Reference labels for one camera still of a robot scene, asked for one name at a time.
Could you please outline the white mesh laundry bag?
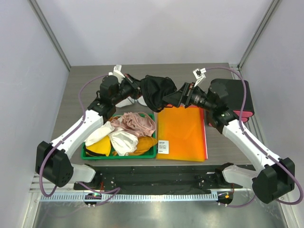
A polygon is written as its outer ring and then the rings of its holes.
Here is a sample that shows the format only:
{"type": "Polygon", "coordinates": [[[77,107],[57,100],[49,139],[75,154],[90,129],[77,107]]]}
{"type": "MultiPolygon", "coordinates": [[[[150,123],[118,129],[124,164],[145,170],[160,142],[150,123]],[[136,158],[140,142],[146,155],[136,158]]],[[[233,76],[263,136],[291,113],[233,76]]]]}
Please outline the white mesh laundry bag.
{"type": "Polygon", "coordinates": [[[133,99],[131,97],[128,97],[128,98],[122,100],[121,102],[119,102],[118,104],[116,104],[115,106],[118,108],[122,108],[125,106],[133,105],[135,103],[138,103],[142,106],[147,106],[146,102],[144,101],[143,96],[139,97],[138,99],[133,99]]]}

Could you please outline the black lace bra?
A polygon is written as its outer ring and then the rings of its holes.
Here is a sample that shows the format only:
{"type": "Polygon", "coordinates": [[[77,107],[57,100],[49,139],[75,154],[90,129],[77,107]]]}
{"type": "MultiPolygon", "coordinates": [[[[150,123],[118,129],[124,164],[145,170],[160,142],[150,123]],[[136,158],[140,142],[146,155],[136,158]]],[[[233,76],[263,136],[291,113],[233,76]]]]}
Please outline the black lace bra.
{"type": "Polygon", "coordinates": [[[147,75],[140,81],[142,97],[146,105],[156,113],[162,111],[168,104],[163,97],[177,91],[175,83],[169,77],[147,75]]]}

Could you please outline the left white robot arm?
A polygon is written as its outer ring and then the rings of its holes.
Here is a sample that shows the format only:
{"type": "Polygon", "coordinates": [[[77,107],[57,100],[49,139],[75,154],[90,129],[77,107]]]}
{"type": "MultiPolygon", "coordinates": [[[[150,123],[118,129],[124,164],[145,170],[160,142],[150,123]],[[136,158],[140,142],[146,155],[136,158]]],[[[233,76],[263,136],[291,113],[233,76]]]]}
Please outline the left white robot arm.
{"type": "Polygon", "coordinates": [[[116,104],[122,100],[141,96],[140,81],[126,74],[122,81],[116,76],[102,79],[96,98],[83,109],[82,117],[65,133],[47,143],[42,141],[37,147],[36,173],[39,180],[46,179],[57,187],[69,182],[84,182],[95,190],[101,184],[101,177],[88,165],[72,164],[78,147],[88,136],[104,125],[116,111],[116,104]]]}

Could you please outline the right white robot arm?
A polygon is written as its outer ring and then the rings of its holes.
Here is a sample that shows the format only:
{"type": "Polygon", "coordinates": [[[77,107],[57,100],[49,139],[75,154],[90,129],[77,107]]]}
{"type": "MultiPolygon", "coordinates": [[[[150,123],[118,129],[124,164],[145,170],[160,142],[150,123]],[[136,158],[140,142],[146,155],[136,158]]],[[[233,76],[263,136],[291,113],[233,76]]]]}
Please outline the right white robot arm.
{"type": "Polygon", "coordinates": [[[163,97],[163,101],[174,107],[194,105],[206,110],[211,125],[230,139],[254,166],[252,171],[232,163],[222,165],[214,176],[217,186],[224,188],[234,183],[249,188],[263,203],[294,190],[294,162],[280,158],[249,132],[241,118],[229,109],[227,96],[226,87],[221,83],[212,84],[206,93],[194,84],[185,83],[180,90],[163,97]]]}

